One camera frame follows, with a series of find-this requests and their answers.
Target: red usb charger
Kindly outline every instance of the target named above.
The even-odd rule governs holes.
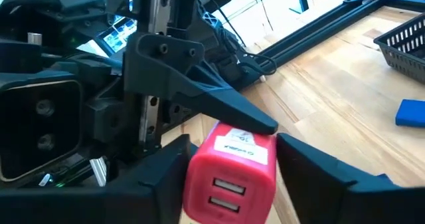
[[[187,170],[183,208],[202,224],[264,224],[276,192],[276,137],[219,122]]]

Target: usb port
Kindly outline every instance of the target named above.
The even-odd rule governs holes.
[[[213,185],[217,187],[221,187],[229,191],[233,191],[234,193],[237,193],[237,194],[241,194],[241,195],[245,194],[245,187],[241,187],[239,185],[235,185],[233,183],[230,183],[228,181],[223,181],[218,178],[214,178]]]
[[[219,207],[223,207],[229,211],[233,211],[235,213],[239,212],[239,206],[235,204],[228,203],[227,201],[222,201],[217,198],[210,197],[210,203],[217,205]]]

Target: wooden surface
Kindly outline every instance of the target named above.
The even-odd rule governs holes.
[[[416,15],[383,7],[282,66],[244,95],[280,123],[279,132],[372,174],[386,173],[399,185],[425,185],[425,131],[394,125],[401,100],[425,100],[425,86],[387,66],[373,43]],[[307,12],[292,26],[316,16]],[[265,49],[284,35],[267,36],[252,50]],[[214,123],[198,115],[166,133],[163,143],[186,133],[199,145]],[[183,214],[181,223],[196,222]],[[266,223],[298,223],[279,173]]]

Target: wooden table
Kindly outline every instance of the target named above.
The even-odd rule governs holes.
[[[386,173],[399,185],[425,185],[425,130],[394,124],[401,100],[425,100],[425,86],[387,66],[373,43],[417,15],[383,7],[282,66],[244,95],[280,123],[279,132],[372,174]],[[301,26],[316,16],[307,11],[293,24]],[[265,49],[288,33],[269,35],[252,50]],[[166,133],[163,143],[185,133],[199,145],[214,123],[198,115]],[[196,222],[183,214],[181,223]],[[280,174],[267,223],[298,223]]]

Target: blue sponge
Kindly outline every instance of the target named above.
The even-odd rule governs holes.
[[[425,101],[403,100],[396,115],[396,125],[425,128]]]

